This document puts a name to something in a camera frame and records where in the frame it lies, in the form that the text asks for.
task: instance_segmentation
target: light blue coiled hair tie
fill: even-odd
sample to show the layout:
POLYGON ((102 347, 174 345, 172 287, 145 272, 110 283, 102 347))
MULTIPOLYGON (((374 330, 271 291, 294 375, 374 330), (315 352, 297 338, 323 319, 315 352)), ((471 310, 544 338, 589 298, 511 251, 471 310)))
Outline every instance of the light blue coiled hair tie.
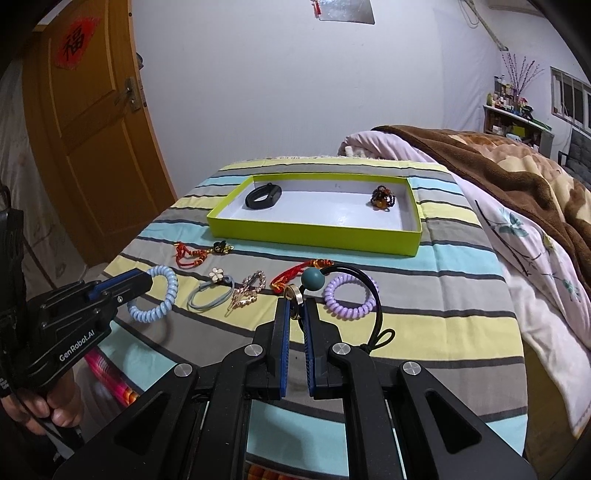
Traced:
POLYGON ((131 317, 136 320, 137 322, 142 323, 152 323, 156 320, 160 320, 164 315, 166 315, 170 310, 173 309, 174 301, 177 299, 178 293, 178 279, 177 274, 174 270, 166 265, 156 265, 148 270, 148 272, 152 278, 157 277, 158 275, 162 275, 166 277, 168 281, 168 288, 166 289, 166 296, 164 297, 164 301, 154 307, 152 310, 140 310, 137 305, 135 304, 135 299, 127 303, 127 310, 131 317))

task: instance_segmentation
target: green ball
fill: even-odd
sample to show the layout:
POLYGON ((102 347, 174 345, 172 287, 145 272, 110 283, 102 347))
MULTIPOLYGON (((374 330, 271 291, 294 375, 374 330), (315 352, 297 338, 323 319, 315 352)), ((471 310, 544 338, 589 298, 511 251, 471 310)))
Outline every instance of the green ball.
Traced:
POLYGON ((307 268, 301 275, 301 284, 306 290, 320 290, 324 287, 324 275, 317 268, 307 268))

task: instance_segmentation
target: black strap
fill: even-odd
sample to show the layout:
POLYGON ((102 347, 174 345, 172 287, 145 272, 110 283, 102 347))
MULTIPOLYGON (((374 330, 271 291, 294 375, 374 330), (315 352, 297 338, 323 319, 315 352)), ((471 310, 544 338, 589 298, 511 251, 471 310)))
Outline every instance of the black strap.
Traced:
POLYGON ((252 210, 263 210, 271 208, 281 197, 281 187, 271 182, 257 187, 246 195, 246 206, 252 210))

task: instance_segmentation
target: jewelry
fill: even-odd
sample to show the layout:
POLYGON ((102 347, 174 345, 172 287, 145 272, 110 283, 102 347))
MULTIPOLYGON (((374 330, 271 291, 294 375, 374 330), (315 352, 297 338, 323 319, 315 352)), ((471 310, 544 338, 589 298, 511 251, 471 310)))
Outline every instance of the jewelry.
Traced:
POLYGON ((178 278, 177 274, 172 268, 165 265, 156 265, 155 267, 150 268, 148 273, 152 278, 157 277, 158 275, 166 277, 166 280, 168 281, 168 287, 166 289, 164 301, 157 307, 154 307, 152 310, 148 310, 147 312, 145 310, 140 310, 137 307, 135 304, 136 299, 127 302, 127 311, 131 317, 137 322, 142 323, 155 322, 170 312, 170 310, 173 309, 174 301, 177 299, 178 293, 178 278))
POLYGON ((209 274, 210 279, 201 283, 197 288, 195 288, 187 298, 187 307, 191 307, 193 310, 201 310, 205 312, 206 310, 210 310, 214 307, 220 306, 224 303, 227 299, 229 299, 232 294, 234 293, 235 286, 234 286, 234 279, 229 275, 224 275, 223 270, 221 268, 214 268, 211 273, 209 274), (220 295, 215 300, 205 304, 205 305, 196 305, 193 303, 195 299, 195 295, 200 291, 205 290, 206 288, 213 287, 215 285, 229 285, 230 290, 228 290, 223 295, 220 295))
POLYGON ((396 197, 384 185, 380 185, 371 194, 371 204, 381 210, 387 210, 389 207, 393 207, 395 202, 396 197))
MULTIPOLYGON (((341 272, 349 274, 349 276, 358 278, 359 281, 369 290, 369 292, 374 296, 374 305, 375 305, 375 323, 374 328, 372 329, 371 335, 369 336, 369 340, 367 343, 362 343, 358 346, 360 350, 363 350, 368 355, 375 349, 382 348, 389 344, 394 337, 396 336, 396 332, 391 328, 386 328, 382 330, 382 325, 384 324, 384 313, 382 311, 382 302, 379 301, 379 291, 378 286, 374 282, 373 279, 367 276, 367 274, 363 273, 360 269, 355 267, 348 267, 347 265, 333 265, 331 267, 326 267, 320 270, 323 275, 328 275, 333 272, 341 272)), ((302 285, 300 287, 300 293, 303 295, 306 291, 305 287, 302 285)), ((300 324, 300 329, 304 332, 304 340, 306 339, 306 332, 307 329, 304 327, 302 322, 298 322, 300 324)))
POLYGON ((290 302, 290 319, 298 320, 300 318, 300 306, 304 304, 304 297, 300 289, 294 283, 290 283, 283 290, 283 296, 290 302))
MULTIPOLYGON (((375 282, 375 280, 371 277, 369 277, 369 279, 374 284, 375 289, 379 292, 378 284, 375 282)), ((374 296, 371 294, 369 289, 365 287, 367 297, 363 305, 354 309, 343 307, 335 300, 335 290, 345 283, 355 283, 357 285, 365 287, 361 280, 358 280, 353 275, 342 273, 335 277, 333 280, 331 280, 330 283, 324 289, 324 300, 326 302, 326 306, 338 318, 360 319, 365 317, 369 312, 371 312, 375 308, 374 296)))
POLYGON ((228 305, 228 315, 233 309, 237 307, 243 307, 256 301, 256 296, 261 292, 267 280, 262 270, 257 270, 252 275, 242 280, 242 287, 234 290, 232 294, 232 302, 228 305), (254 287, 255 282, 259 282, 258 287, 254 287))
POLYGON ((177 249, 175 260, 177 261, 179 268, 198 267, 211 253, 218 255, 228 255, 228 253, 234 250, 234 247, 232 245, 228 245, 225 240, 215 242, 213 244, 213 248, 191 249, 182 242, 177 242, 174 244, 174 246, 177 249), (183 258, 196 258, 196 260, 193 260, 192 262, 181 262, 183 258))
POLYGON ((290 268, 289 270, 285 270, 284 272, 277 275, 271 281, 271 289, 277 293, 281 294, 285 290, 285 286, 298 275, 304 271, 307 267, 314 267, 314 268, 324 268, 329 267, 333 264, 332 260, 308 260, 300 265, 296 265, 295 267, 290 268))
POLYGON ((244 203, 252 210, 263 210, 265 208, 271 208, 273 205, 275 205, 280 197, 281 187, 269 182, 266 185, 257 187, 248 195, 246 195, 246 200, 244 203))

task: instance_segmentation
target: decorative branch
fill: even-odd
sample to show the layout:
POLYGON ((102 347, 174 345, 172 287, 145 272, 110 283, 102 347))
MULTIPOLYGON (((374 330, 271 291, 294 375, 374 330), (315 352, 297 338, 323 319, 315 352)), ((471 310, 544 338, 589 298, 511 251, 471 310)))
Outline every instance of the decorative branch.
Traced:
POLYGON ((521 96, 521 92, 525 90, 531 81, 545 70, 540 69, 540 65, 536 64, 535 60, 528 62, 527 57, 523 57, 519 69, 515 54, 511 55, 510 53, 503 54, 503 62, 517 96, 521 96))

